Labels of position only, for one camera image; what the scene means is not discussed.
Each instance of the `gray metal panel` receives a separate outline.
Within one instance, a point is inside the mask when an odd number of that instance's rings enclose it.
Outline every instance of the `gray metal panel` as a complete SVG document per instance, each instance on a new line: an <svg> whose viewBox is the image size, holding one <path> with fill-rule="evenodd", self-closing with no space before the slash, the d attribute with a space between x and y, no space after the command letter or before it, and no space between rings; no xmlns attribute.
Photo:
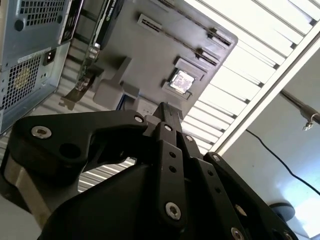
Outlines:
<svg viewBox="0 0 320 240"><path fill-rule="evenodd" d="M54 62L46 66L42 54L1 73L1 134L56 90L69 46L58 47Z"/></svg>
<svg viewBox="0 0 320 240"><path fill-rule="evenodd" d="M126 1L106 48L100 52L98 64L105 69L105 78L111 79L124 57L132 58L132 66L123 80L139 88L142 96L155 103L169 102L181 108L185 116L233 49L237 38L183 0L176 0L175 6L207 29L216 28L221 31L222 36L227 36L231 46L226 49L210 40L206 30L172 9L162 8L149 0ZM195 53L181 43L162 33L154 34L139 25L140 14L161 24L163 30L194 49L211 49L216 55L217 66L202 64L196 59ZM84 29L85 26L81 26L78 30L84 32ZM192 96L188 100L161 89L163 82L169 81L175 71L178 57L206 72L201 81L194 82Z"/></svg>
<svg viewBox="0 0 320 240"><path fill-rule="evenodd" d="M62 29L69 0L2 0L0 13L1 50L0 65L2 71L15 66L18 59L58 47L58 38ZM23 21L21 31L15 29L16 21Z"/></svg>

